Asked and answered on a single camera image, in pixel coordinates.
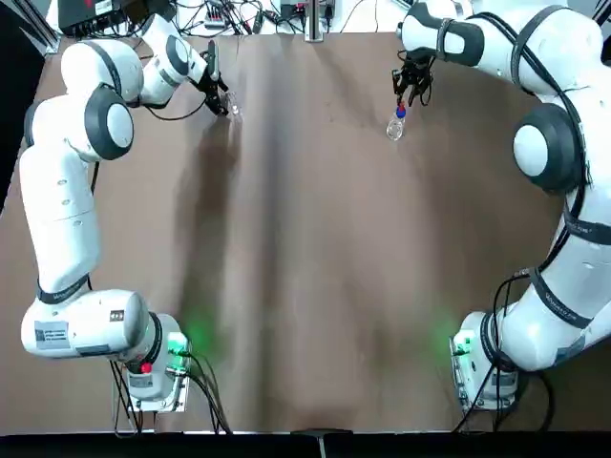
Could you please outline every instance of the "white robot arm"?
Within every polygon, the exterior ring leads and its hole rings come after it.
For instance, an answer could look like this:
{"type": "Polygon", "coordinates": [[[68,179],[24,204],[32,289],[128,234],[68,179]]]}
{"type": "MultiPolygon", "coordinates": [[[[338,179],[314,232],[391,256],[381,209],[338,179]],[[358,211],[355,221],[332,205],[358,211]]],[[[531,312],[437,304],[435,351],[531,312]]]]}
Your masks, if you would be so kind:
{"type": "Polygon", "coordinates": [[[547,260],[513,276],[531,281],[522,298],[506,314],[470,314],[451,339],[463,407],[496,409],[497,397],[514,402],[519,370],[560,364],[611,334],[611,70],[600,62],[599,26],[577,12],[512,4],[466,17],[457,3],[420,1],[399,25],[399,100],[433,57],[513,82],[543,102],[516,126],[516,165],[566,196],[547,260]]]}
{"type": "Polygon", "coordinates": [[[107,356],[127,364],[130,394],[154,410],[173,406],[180,369],[171,367],[169,315],[149,312],[124,290],[90,291],[100,239],[88,167],[127,154],[134,123],[128,107],[163,106],[190,79],[206,105],[226,115],[214,42],[206,59],[159,16],[143,39],[154,57],[142,69],[130,46],[113,40],[71,45],[62,56],[67,93],[35,103],[26,114],[29,148],[19,161],[21,190],[38,264],[38,291],[21,326],[24,347],[45,358],[107,356]]]}

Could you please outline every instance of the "blue bottle cap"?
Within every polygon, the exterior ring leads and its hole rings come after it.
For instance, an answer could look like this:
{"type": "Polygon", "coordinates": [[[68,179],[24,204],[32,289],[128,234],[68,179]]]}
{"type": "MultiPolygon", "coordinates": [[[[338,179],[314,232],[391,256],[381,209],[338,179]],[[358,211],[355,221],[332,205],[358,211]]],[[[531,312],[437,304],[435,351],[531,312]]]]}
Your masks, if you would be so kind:
{"type": "Polygon", "coordinates": [[[399,105],[397,107],[397,117],[399,119],[402,119],[402,118],[405,117],[405,114],[406,114],[405,105],[403,105],[403,103],[401,103],[401,105],[399,105]]]}

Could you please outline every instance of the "table surface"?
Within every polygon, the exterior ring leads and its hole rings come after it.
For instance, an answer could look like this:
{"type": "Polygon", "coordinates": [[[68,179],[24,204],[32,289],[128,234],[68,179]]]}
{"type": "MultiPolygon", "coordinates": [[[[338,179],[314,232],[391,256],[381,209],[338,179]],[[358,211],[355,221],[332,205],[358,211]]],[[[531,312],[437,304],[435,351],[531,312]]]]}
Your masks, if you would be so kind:
{"type": "MultiPolygon", "coordinates": [[[[431,105],[414,107],[392,142],[393,34],[332,34],[317,46],[223,36],[219,46],[243,123],[132,111],[132,151],[100,167],[94,288],[138,291],[176,316],[212,359],[236,430],[451,429],[460,411],[448,337],[470,311],[490,309],[508,273],[545,256],[558,224],[559,200],[524,179],[511,151],[535,101],[438,62],[431,105]]],[[[37,98],[63,92],[57,55],[37,98]]],[[[200,101],[182,85],[162,113],[200,101]]],[[[18,175],[0,244],[0,431],[112,428],[103,358],[47,361],[21,346],[36,264],[18,175]]],[[[601,343],[551,371],[553,427],[611,427],[610,350],[601,343]]],[[[506,427],[536,428],[545,405],[530,383],[506,427]]],[[[187,413],[160,425],[203,429],[206,417],[192,389],[187,413]]],[[[487,415],[478,422],[490,427],[487,415]]]]}
{"type": "MultiPolygon", "coordinates": [[[[261,0],[263,8],[265,10],[273,10],[280,7],[278,0],[261,0]]],[[[399,23],[406,15],[407,9],[392,0],[364,0],[361,5],[354,10],[354,7],[359,3],[360,0],[337,0],[335,17],[331,22],[331,32],[338,32],[344,28],[345,32],[365,32],[365,31],[395,31],[397,23],[399,23]],[[354,13],[349,18],[350,12],[354,10],[354,13]]],[[[183,7],[178,7],[177,19],[180,26],[185,26],[189,20],[193,17],[194,13],[197,12],[197,7],[201,5],[201,0],[180,0],[183,7]]],[[[257,13],[257,8],[253,5],[244,5],[242,8],[244,18],[253,19],[257,13]]],[[[194,22],[203,20],[205,16],[205,9],[198,12],[194,22]]],[[[47,13],[47,22],[57,31],[60,31],[57,26],[57,0],[52,0],[47,13]]],[[[292,30],[288,25],[282,25],[278,28],[279,32],[292,33],[292,30]]],[[[217,31],[209,31],[203,25],[198,26],[192,30],[194,34],[209,35],[214,34],[217,31]]],[[[276,33],[276,26],[271,24],[269,21],[263,21],[263,27],[261,34],[276,33]]],[[[232,31],[227,31],[225,34],[233,34],[232,31]]]]}

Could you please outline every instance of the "plastic bottle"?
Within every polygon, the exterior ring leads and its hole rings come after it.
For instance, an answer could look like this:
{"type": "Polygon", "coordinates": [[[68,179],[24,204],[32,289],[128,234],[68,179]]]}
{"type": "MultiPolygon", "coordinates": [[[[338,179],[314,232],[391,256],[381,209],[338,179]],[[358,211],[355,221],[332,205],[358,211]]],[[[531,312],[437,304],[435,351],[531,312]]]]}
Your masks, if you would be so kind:
{"type": "Polygon", "coordinates": [[[236,118],[241,117],[240,107],[238,106],[238,99],[236,93],[233,91],[226,94],[227,97],[227,110],[236,118]]]}
{"type": "Polygon", "coordinates": [[[398,140],[403,134],[403,125],[405,124],[405,103],[401,102],[397,107],[396,112],[390,118],[389,127],[386,128],[386,133],[391,140],[398,140]]]}

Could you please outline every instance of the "wire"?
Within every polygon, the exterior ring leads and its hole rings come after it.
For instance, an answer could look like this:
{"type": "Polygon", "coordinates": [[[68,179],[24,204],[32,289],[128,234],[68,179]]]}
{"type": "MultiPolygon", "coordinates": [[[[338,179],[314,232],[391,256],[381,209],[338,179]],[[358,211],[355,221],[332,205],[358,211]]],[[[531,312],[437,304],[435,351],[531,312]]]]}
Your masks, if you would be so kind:
{"type": "Polygon", "coordinates": [[[488,369],[488,373],[486,374],[486,377],[484,377],[484,381],[481,383],[481,386],[479,387],[479,390],[477,391],[477,394],[475,394],[475,398],[473,403],[471,404],[471,406],[469,407],[469,410],[467,410],[467,413],[465,413],[462,417],[462,419],[460,420],[460,422],[458,422],[458,425],[456,425],[454,427],[454,429],[452,430],[452,432],[458,432],[460,431],[460,429],[463,427],[463,425],[465,423],[467,423],[467,420],[469,419],[469,417],[471,416],[471,414],[473,413],[474,409],[475,409],[475,405],[477,404],[477,400],[479,399],[479,397],[481,396],[481,393],[484,390],[484,386],[486,386],[486,382],[488,382],[488,379],[490,379],[490,376],[493,373],[493,370],[495,370],[495,364],[492,364],[490,366],[490,369],[488,369]]]}
{"type": "Polygon", "coordinates": [[[215,419],[216,419],[218,421],[217,425],[220,426],[226,434],[233,434],[231,428],[226,423],[226,421],[224,420],[224,417],[220,413],[220,409],[217,406],[213,396],[210,394],[210,390],[208,389],[208,386],[204,382],[202,382],[198,377],[193,375],[192,373],[189,373],[187,375],[193,382],[196,383],[196,385],[200,388],[201,392],[204,394],[204,396],[206,397],[208,401],[208,407],[211,410],[211,421],[212,421],[213,427],[215,428],[215,433],[218,433],[218,427],[215,426],[215,419]]]}
{"type": "Polygon", "coordinates": [[[356,5],[354,5],[354,7],[352,8],[352,10],[350,11],[350,14],[348,15],[348,19],[346,19],[346,22],[344,23],[344,25],[342,26],[342,28],[340,29],[340,33],[342,33],[344,31],[344,29],[346,28],[346,26],[348,25],[348,21],[350,20],[350,17],[352,17],[352,14],[354,13],[354,11],[357,9],[357,7],[362,4],[365,0],[359,0],[358,3],[356,5]]]}
{"type": "MultiPolygon", "coordinates": [[[[191,358],[193,361],[195,361],[196,365],[198,366],[198,369],[200,370],[200,374],[201,374],[201,377],[203,378],[204,384],[212,388],[212,394],[214,395],[216,408],[219,413],[218,418],[217,418],[218,420],[217,425],[218,426],[224,425],[223,429],[226,429],[226,428],[228,429],[227,417],[225,416],[224,409],[222,408],[221,395],[219,393],[219,382],[217,380],[217,376],[214,372],[214,369],[212,368],[212,365],[210,364],[208,359],[204,356],[203,360],[206,363],[208,370],[210,371],[210,375],[212,376],[212,380],[210,380],[210,378],[206,375],[205,371],[201,367],[200,361],[193,354],[188,354],[187,356],[191,358]]],[[[213,419],[213,426],[214,426],[215,425],[214,419],[215,419],[215,416],[217,415],[214,413],[214,409],[212,408],[212,406],[209,406],[209,408],[210,408],[211,417],[213,419]]]]}
{"type": "Polygon", "coordinates": [[[556,414],[556,395],[554,394],[554,387],[547,376],[542,371],[537,372],[537,376],[543,382],[545,390],[547,391],[547,410],[543,418],[543,423],[538,429],[539,432],[545,432],[549,430],[556,414]]]}
{"type": "Polygon", "coordinates": [[[380,28],[380,25],[378,24],[378,0],[375,0],[375,7],[374,8],[374,18],[375,18],[375,31],[374,33],[378,32],[378,29],[380,28]]]}
{"type": "Polygon", "coordinates": [[[115,361],[109,361],[108,363],[111,366],[111,371],[113,372],[113,378],[115,379],[115,386],[116,386],[116,389],[118,391],[118,398],[117,398],[117,401],[116,401],[116,412],[115,412],[115,436],[120,438],[120,439],[127,438],[127,437],[137,436],[137,435],[142,433],[142,423],[143,423],[143,417],[141,415],[142,412],[140,412],[139,415],[136,416],[136,412],[135,412],[134,406],[132,404],[132,399],[131,399],[130,394],[129,394],[129,387],[125,384],[125,381],[123,380],[123,376],[121,375],[121,369],[118,367],[118,364],[115,361]],[[125,388],[126,388],[127,403],[125,402],[125,399],[123,398],[123,390],[122,390],[122,386],[123,385],[125,385],[125,388]],[[123,404],[123,411],[125,412],[125,416],[127,417],[127,419],[130,422],[130,424],[132,423],[132,419],[130,417],[130,410],[132,412],[132,416],[134,417],[134,423],[136,424],[136,430],[134,432],[130,433],[130,434],[127,434],[127,435],[120,434],[118,432],[118,407],[119,407],[119,402],[121,404],[123,404]]]}
{"type": "Polygon", "coordinates": [[[157,113],[155,113],[155,111],[151,107],[144,107],[144,108],[146,108],[151,113],[151,115],[153,115],[157,119],[160,119],[161,121],[182,121],[183,119],[186,119],[187,117],[192,116],[195,113],[197,113],[201,109],[201,107],[203,107],[203,104],[205,103],[205,101],[206,100],[204,98],[204,100],[201,101],[201,104],[198,106],[198,108],[196,108],[195,110],[193,110],[190,113],[187,113],[187,114],[185,114],[183,116],[178,116],[178,117],[163,117],[163,116],[159,116],[157,113]]]}

